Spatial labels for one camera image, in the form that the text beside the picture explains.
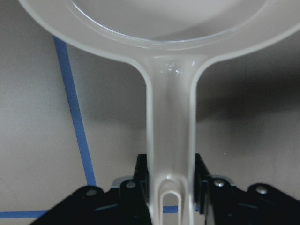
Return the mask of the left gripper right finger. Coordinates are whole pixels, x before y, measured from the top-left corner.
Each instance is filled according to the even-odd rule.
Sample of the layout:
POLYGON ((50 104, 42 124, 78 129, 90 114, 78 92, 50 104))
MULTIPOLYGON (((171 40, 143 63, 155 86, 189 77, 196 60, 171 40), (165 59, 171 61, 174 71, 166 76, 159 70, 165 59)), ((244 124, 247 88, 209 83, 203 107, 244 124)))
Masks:
POLYGON ((195 155, 194 199, 205 225, 215 225, 215 197, 213 179, 199 153, 195 155))

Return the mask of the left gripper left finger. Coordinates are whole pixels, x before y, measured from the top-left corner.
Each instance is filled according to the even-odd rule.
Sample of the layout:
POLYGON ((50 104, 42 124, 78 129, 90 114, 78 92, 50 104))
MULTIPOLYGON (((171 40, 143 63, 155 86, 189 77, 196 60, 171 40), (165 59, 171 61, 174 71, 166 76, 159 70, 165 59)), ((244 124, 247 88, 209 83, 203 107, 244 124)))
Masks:
POLYGON ((149 172, 147 168, 147 155, 137 156, 134 182, 134 219, 139 225, 151 225, 149 212, 149 172))

